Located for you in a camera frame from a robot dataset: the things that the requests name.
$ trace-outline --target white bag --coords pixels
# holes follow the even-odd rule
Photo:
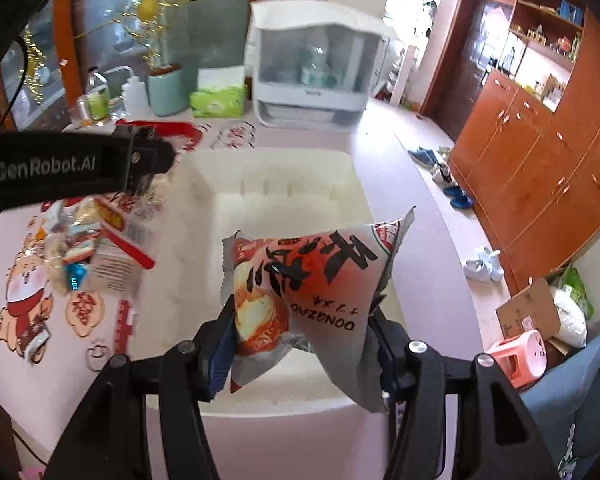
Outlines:
[[[583,312],[561,288],[552,286],[551,294],[560,317],[560,332],[556,338],[575,348],[583,348],[587,341],[587,325]]]

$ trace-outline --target yellow ornament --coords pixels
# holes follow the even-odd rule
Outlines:
[[[138,4],[138,19],[141,22],[150,22],[154,20],[160,11],[160,3],[158,0],[142,0]]]

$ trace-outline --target white squeeze bottle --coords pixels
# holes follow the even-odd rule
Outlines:
[[[101,121],[109,115],[109,84],[104,76],[98,72],[97,66],[89,69],[86,88],[89,111],[94,121]]]
[[[306,45],[307,60],[302,66],[300,81],[314,88],[322,88],[329,75],[329,38],[325,27],[314,27]]]
[[[122,85],[122,100],[125,102],[126,113],[131,119],[144,119],[149,113],[149,97],[146,84],[137,75],[131,76]]]

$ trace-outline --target gold tinsel garland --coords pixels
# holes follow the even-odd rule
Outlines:
[[[138,44],[146,48],[144,58],[149,67],[153,68],[159,63],[161,57],[160,43],[163,30],[167,27],[165,9],[167,7],[179,7],[180,3],[197,2],[200,0],[140,0],[134,6],[132,12],[120,12],[115,18],[108,22],[101,23],[97,27],[83,32],[75,37],[76,40],[83,38],[87,34],[106,27],[111,23],[119,23]],[[130,30],[126,22],[126,18],[137,19],[140,22],[139,31]]]
[[[29,30],[29,25],[24,28],[22,39],[27,45],[27,57],[29,58],[27,61],[27,74],[24,78],[24,85],[33,94],[34,101],[38,105],[41,105],[43,99],[42,89],[44,88],[44,85],[40,82],[40,69],[45,65],[42,63],[42,60],[45,59],[46,56],[42,54],[42,51],[34,43],[31,31]]]

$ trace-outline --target black cable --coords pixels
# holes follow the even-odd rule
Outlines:
[[[27,451],[29,451],[32,455],[33,458],[35,458],[38,462],[40,462],[44,467],[46,467],[48,464],[42,460],[38,455],[36,455],[36,453],[29,447],[29,444],[27,444],[24,439],[20,436],[20,434],[14,429],[14,427],[11,427],[11,431],[13,431],[14,436],[20,441],[20,443],[27,448]]]
[[[27,67],[29,65],[29,55],[27,54],[27,44],[24,42],[24,40],[22,39],[21,36],[16,36],[15,41],[17,44],[20,45],[20,48],[22,49],[22,55],[24,57],[24,70],[22,71],[22,77],[20,78],[20,83],[18,85],[18,88],[16,89],[16,93],[13,95],[13,98],[11,99],[9,106],[7,106],[7,109],[5,110],[4,115],[0,119],[0,128],[4,124],[4,121],[6,120],[7,116],[9,115],[9,112],[11,112],[11,109],[13,108],[13,104],[16,102],[16,99],[18,98],[18,95],[20,94],[20,91],[22,90],[22,87],[24,85],[24,78],[26,78],[26,76],[27,76]]]

